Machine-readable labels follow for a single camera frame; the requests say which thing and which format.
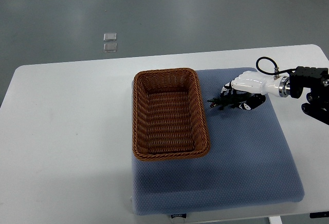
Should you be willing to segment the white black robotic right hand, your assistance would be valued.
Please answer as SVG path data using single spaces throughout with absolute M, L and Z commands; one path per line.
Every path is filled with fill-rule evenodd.
M 282 98 L 289 96 L 289 77 L 245 71 L 223 86 L 220 97 L 236 96 L 238 91 L 249 93 L 250 97 L 240 102 L 237 107 L 243 110 L 252 110 L 265 102 L 267 94 Z

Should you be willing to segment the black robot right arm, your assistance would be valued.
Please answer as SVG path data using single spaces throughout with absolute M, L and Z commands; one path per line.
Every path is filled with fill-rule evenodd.
M 292 98 L 301 97 L 304 88 L 307 102 L 301 105 L 302 111 L 325 124 L 328 124 L 328 68 L 298 66 L 289 73 L 289 94 Z

